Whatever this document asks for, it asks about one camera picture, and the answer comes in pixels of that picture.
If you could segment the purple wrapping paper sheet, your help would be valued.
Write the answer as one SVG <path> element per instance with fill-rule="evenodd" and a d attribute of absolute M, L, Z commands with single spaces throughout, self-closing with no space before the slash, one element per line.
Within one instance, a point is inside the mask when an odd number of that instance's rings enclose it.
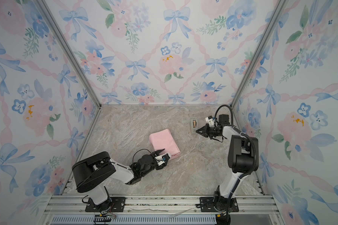
<path fill-rule="evenodd" d="M 179 150 L 179 147 L 177 146 L 169 129 L 152 133 L 149 136 L 149 141 L 155 151 L 163 150 L 163 153 L 169 153 L 171 155 L 171 160 L 180 156 L 181 151 Z"/>

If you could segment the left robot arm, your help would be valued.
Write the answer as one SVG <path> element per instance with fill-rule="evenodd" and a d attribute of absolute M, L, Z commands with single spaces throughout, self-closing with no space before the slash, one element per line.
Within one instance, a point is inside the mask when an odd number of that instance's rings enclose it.
<path fill-rule="evenodd" d="M 89 198 L 86 202 L 86 212 L 108 212 L 115 206 L 103 182 L 107 179 L 121 181 L 133 185 L 153 170 L 161 170 L 171 159 L 170 153 L 164 149 L 149 152 L 130 166 L 122 165 L 111 159 L 108 152 L 101 152 L 83 159 L 72 166 L 72 172 L 77 192 L 84 193 Z"/>

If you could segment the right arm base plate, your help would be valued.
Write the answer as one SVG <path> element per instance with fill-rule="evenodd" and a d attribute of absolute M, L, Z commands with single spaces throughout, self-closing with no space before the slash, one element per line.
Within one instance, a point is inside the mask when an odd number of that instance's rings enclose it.
<path fill-rule="evenodd" d="M 215 212 L 215 213 L 224 213 L 227 211 L 227 206 L 229 203 L 228 212 L 239 212 L 238 203 L 236 198 L 232 198 L 228 201 L 227 198 L 220 197 L 218 200 L 215 200 L 214 197 L 200 197 L 200 203 L 197 204 L 197 208 L 201 212 Z"/>

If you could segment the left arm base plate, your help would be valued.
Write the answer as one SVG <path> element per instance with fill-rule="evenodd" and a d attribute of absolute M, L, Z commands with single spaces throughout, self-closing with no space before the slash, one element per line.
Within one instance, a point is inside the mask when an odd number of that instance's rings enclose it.
<path fill-rule="evenodd" d="M 95 205 L 93 200 L 89 198 L 86 203 L 85 212 L 100 212 L 100 213 L 123 212 L 125 202 L 126 202 L 125 197 L 110 197 L 103 203 Z"/>

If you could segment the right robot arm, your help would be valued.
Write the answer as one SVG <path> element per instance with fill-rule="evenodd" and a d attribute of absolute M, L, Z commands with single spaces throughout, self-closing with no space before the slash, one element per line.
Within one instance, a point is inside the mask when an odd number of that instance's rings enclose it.
<path fill-rule="evenodd" d="M 235 209 L 235 193 L 242 181 L 259 167 L 258 139 L 241 132 L 230 124 L 229 115 L 222 114 L 216 119 L 207 117 L 206 124 L 196 133 L 211 140 L 217 137 L 230 141 L 227 163 L 230 169 L 223 182 L 217 187 L 213 197 L 201 197 L 197 208 L 201 212 L 224 213 Z"/>

